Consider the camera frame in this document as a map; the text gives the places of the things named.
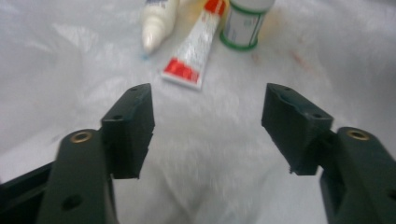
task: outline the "white bottle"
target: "white bottle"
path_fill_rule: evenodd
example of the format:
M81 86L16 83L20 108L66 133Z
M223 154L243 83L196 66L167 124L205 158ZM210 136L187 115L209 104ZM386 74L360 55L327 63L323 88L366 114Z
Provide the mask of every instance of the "white bottle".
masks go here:
M179 0L146 0L142 13L142 41L147 54L172 33L178 4Z
M253 49L258 42L265 14L275 0L230 0L230 10L220 39L228 47Z

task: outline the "black plastic part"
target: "black plastic part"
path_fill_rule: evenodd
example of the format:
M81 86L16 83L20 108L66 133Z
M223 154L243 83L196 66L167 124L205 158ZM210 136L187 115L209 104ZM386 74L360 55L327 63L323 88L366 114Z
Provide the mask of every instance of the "black plastic part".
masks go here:
M51 165L49 163L0 185L0 223L35 223Z
M332 126L332 116L291 88L267 84L262 126L297 175L314 175L318 169L317 138Z
M149 84L133 87L102 118L113 177L138 178L155 122Z
M101 134L67 135L53 164L37 224L118 223Z
M350 133L367 136L361 140ZM370 133L341 128L332 148L341 179L320 180L329 223L396 223L396 162Z

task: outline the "tube cap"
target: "tube cap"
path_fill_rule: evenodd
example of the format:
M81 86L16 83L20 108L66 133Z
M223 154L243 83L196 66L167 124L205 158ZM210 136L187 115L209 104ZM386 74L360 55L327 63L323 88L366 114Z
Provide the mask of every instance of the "tube cap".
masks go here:
M147 24L143 28L142 41L143 48L150 54L158 48L163 41L165 30L157 24Z
M204 8L206 11L222 16L225 10L225 2L223 0L208 0Z

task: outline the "white plastic sheet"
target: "white plastic sheet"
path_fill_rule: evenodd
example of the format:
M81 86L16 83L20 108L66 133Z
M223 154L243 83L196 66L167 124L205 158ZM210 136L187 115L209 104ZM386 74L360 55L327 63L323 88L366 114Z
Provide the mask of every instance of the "white plastic sheet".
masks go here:
M52 161L63 136L99 128L125 90L148 82L156 127L141 179L115 182L121 223L326 223L318 175L289 175L261 127L268 82L396 156L393 1L277 0L256 49L215 38L196 92L158 70L203 4L182 1L175 32L146 57L143 1L0 0L1 182Z

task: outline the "white tube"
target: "white tube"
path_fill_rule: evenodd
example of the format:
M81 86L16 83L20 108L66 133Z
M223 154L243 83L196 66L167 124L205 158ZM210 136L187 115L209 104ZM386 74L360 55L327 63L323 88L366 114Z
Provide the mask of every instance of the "white tube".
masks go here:
M200 90L205 64L225 9L224 0L208 0L186 40L162 72L163 78Z
M142 13L143 48L150 54L175 26L179 0L147 0Z

